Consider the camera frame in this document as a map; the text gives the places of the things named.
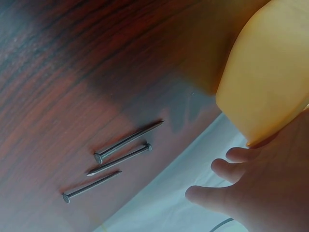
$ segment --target yellow object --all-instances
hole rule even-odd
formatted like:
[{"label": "yellow object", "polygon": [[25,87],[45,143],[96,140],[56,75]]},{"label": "yellow object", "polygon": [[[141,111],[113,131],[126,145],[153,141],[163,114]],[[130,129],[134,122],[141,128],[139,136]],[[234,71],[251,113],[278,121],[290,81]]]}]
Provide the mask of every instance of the yellow object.
[{"label": "yellow object", "polygon": [[309,0],[272,0],[240,33],[216,95],[256,145],[309,104]]}]

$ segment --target white cloth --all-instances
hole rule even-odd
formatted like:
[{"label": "white cloth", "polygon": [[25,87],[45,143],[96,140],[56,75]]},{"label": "white cloth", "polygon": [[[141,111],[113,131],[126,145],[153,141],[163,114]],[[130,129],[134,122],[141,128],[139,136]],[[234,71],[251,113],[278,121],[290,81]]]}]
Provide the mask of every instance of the white cloth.
[{"label": "white cloth", "polygon": [[220,115],[169,167],[104,224],[107,232],[210,231],[228,217],[188,202],[185,191],[191,185],[230,185],[212,172],[211,162],[224,158],[231,147],[244,147],[245,143],[232,123]]}]

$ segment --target nail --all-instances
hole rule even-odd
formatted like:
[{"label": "nail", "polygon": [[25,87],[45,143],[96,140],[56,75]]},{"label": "nail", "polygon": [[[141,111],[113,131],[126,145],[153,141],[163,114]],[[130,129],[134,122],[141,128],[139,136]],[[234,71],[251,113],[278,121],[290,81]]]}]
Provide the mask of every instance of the nail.
[{"label": "nail", "polygon": [[136,140],[138,138],[140,138],[141,136],[143,136],[144,134],[152,131],[153,129],[157,128],[158,126],[162,125],[165,121],[159,121],[155,124],[152,124],[136,133],[134,133],[133,135],[125,138],[124,140],[122,140],[121,142],[117,143],[116,145],[112,146],[111,148],[107,149],[106,151],[103,151],[102,153],[98,153],[96,152],[94,154],[95,160],[98,164],[102,164],[103,161],[109,157],[112,153],[114,153],[115,151],[119,150],[120,148],[124,147],[125,145],[127,145],[128,143],[132,142],[133,140]]},{"label": "nail", "polygon": [[119,163],[122,163],[122,162],[124,162],[124,161],[126,161],[126,160],[128,160],[130,158],[133,158],[133,157],[139,155],[140,153],[142,153],[144,151],[151,151],[152,149],[153,149],[153,147],[150,144],[146,144],[145,147],[143,147],[140,150],[134,151],[134,152],[132,152],[132,153],[126,155],[126,156],[123,156],[123,157],[121,157],[119,159],[116,159],[116,160],[114,160],[114,161],[112,161],[110,163],[107,163],[107,164],[105,164],[105,165],[103,165],[101,167],[98,167],[98,168],[95,168],[95,169],[91,170],[87,174],[87,176],[93,176],[93,175],[95,175],[97,173],[103,172],[104,170],[109,169],[109,168],[111,168],[111,167],[113,167],[113,166],[115,166],[115,165],[117,165]]},{"label": "nail", "polygon": [[99,184],[104,183],[105,181],[111,179],[112,177],[120,174],[121,172],[122,171],[116,171],[116,172],[114,172],[114,173],[112,173],[112,174],[110,174],[110,175],[108,175],[108,176],[106,176],[106,177],[104,177],[104,178],[102,178],[102,179],[100,179],[100,180],[98,180],[96,182],[93,182],[92,184],[87,185],[86,187],[83,187],[83,188],[81,188],[79,190],[76,190],[75,192],[72,192],[70,194],[63,193],[62,194],[63,200],[65,201],[65,203],[70,203],[70,198],[71,197],[75,197],[75,196],[77,196],[79,194],[82,194],[82,193],[84,193],[84,192],[94,188],[95,186],[98,186]]}]

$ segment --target black wire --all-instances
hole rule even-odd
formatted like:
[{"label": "black wire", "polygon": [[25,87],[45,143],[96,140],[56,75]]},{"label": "black wire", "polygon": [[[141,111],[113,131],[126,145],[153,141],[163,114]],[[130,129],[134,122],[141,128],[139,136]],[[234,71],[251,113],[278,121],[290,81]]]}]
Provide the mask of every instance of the black wire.
[{"label": "black wire", "polygon": [[234,221],[234,219],[233,219],[233,218],[229,218],[229,219],[227,219],[227,220],[221,222],[220,224],[216,225],[216,226],[215,226],[211,231],[209,231],[209,232],[215,232],[215,231],[216,231],[217,229],[219,229],[221,226],[223,226],[223,225],[225,225],[225,224],[227,224],[227,223],[229,223],[229,222],[231,222],[231,221]]}]

